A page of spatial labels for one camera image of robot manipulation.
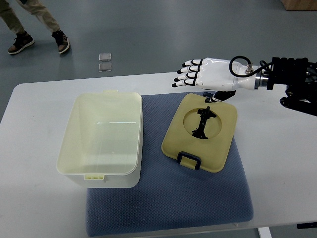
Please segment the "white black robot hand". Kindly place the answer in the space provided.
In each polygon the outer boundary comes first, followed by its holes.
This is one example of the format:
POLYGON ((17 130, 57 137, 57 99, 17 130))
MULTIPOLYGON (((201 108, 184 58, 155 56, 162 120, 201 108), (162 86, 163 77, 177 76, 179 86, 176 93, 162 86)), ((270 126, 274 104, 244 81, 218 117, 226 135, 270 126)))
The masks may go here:
POLYGON ((183 63, 177 71, 172 87, 195 86, 212 90, 214 95, 205 94, 207 102, 223 102, 236 93, 239 88, 257 90, 266 87, 269 65, 264 62, 253 66, 245 56, 236 56, 231 60, 192 59, 183 63))

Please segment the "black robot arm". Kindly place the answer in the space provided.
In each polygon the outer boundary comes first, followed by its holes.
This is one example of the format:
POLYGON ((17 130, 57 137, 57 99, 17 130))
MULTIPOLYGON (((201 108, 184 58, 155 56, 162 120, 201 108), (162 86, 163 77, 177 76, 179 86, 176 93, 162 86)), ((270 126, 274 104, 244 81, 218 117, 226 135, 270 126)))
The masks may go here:
POLYGON ((286 85, 286 97, 280 99, 282 106, 309 115, 317 115, 317 64, 307 58, 273 57, 268 71, 266 88, 275 84, 286 85))

